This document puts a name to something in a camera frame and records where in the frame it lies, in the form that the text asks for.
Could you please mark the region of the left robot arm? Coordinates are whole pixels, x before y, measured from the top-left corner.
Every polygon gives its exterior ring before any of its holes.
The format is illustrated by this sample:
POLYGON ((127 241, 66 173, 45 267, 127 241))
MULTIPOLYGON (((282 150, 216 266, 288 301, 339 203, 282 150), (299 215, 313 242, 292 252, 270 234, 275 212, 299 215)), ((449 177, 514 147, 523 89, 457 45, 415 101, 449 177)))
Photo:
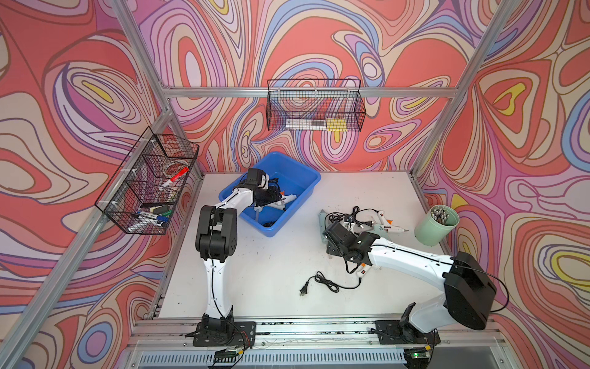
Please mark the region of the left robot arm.
POLYGON ((226 295, 224 275, 227 260, 238 246, 238 218, 247 208, 262 210, 284 199, 277 178, 261 169, 249 169, 247 174, 216 205, 201 208, 195 248, 207 275, 207 307, 204 317, 228 321, 233 305, 226 295))

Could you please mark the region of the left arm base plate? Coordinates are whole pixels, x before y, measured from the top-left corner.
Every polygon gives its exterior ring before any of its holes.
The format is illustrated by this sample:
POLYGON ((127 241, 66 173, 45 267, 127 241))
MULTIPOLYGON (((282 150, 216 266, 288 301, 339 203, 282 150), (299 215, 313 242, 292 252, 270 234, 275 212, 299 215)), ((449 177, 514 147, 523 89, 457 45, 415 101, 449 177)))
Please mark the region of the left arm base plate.
POLYGON ((191 333, 195 347, 252 347, 255 343, 255 321, 205 319, 191 333))

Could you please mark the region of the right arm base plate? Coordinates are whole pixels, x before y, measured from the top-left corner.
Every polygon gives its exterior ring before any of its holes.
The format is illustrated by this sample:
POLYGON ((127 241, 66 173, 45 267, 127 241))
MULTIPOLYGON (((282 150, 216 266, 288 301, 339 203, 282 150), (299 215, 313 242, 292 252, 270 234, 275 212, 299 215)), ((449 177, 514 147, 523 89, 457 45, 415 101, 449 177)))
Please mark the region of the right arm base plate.
POLYGON ((402 324, 399 320, 378 320, 370 333, 378 336, 382 345, 422 345, 437 346, 441 340, 438 331, 422 333, 409 324, 402 324))

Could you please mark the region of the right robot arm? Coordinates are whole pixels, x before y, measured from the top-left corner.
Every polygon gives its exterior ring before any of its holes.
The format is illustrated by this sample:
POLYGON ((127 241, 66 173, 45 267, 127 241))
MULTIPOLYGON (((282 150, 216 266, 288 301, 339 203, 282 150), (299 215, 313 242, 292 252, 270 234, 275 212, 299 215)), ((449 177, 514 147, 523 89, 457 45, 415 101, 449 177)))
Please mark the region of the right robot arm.
POLYGON ((475 331, 486 328, 497 289, 472 255, 421 252, 373 232, 357 235, 339 222, 325 225, 322 236, 327 241, 327 253, 356 264, 354 271, 359 278, 369 268, 389 268, 440 291, 428 301, 407 306, 399 320, 405 335, 425 335, 452 324, 475 331))

